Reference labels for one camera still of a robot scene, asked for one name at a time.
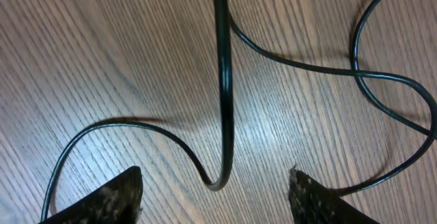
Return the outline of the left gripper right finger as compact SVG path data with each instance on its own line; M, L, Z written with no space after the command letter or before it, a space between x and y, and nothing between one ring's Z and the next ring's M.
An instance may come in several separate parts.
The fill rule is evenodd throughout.
M295 223L370 224L376 221L296 168L290 169L288 199Z

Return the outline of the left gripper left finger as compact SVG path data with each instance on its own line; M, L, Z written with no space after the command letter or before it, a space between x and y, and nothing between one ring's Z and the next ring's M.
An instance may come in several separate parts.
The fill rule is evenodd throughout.
M136 224L141 211L141 169L132 166L43 224Z

